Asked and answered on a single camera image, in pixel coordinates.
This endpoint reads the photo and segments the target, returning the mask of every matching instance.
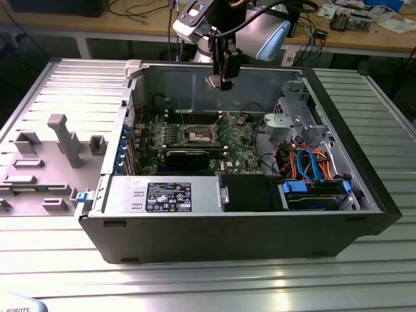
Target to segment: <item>green circuit board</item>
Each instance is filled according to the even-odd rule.
[[[146,122],[140,138],[136,138],[138,175],[168,174],[164,169],[164,157],[172,150],[206,151],[211,156],[207,170],[175,172],[175,175],[261,174],[252,145],[254,125],[252,122],[237,125],[237,120],[241,120],[238,114],[228,114],[213,126],[168,123],[163,117],[155,116]]]

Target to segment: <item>motherboard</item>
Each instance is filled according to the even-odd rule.
[[[135,125],[138,175],[261,174],[257,120],[243,113],[165,114]]]

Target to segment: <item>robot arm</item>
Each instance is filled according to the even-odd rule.
[[[277,0],[264,7],[248,0],[191,0],[174,29],[187,43],[198,44],[198,51],[213,63],[213,74],[206,78],[209,86],[229,90],[231,80],[239,74],[243,54],[261,60],[276,57],[291,28],[287,15],[273,9],[284,3],[299,12],[318,10],[310,0]],[[302,4],[312,9],[304,9]]]

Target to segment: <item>slotted aluminum surface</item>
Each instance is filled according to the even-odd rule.
[[[21,114],[10,123],[0,143],[0,175],[15,157],[13,141],[21,131],[35,131],[41,141],[57,140],[47,126],[51,114],[65,114],[66,127],[80,141],[103,135],[108,141],[121,95],[127,87],[126,61],[62,59],[49,63],[23,99]]]
[[[386,113],[378,116],[394,120],[378,106]],[[368,149],[387,148],[365,137],[358,139],[374,142]],[[413,148],[405,141],[404,155]],[[399,163],[402,154],[388,156]],[[336,258],[110,265],[72,217],[0,218],[0,287],[42,299],[51,312],[414,311],[416,200],[405,181],[414,183],[415,172],[380,175],[404,216]]]
[[[369,76],[314,71],[402,214],[414,214],[415,128]]]

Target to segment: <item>power supply label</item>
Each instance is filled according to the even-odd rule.
[[[146,211],[149,213],[191,212],[190,183],[149,183]]]

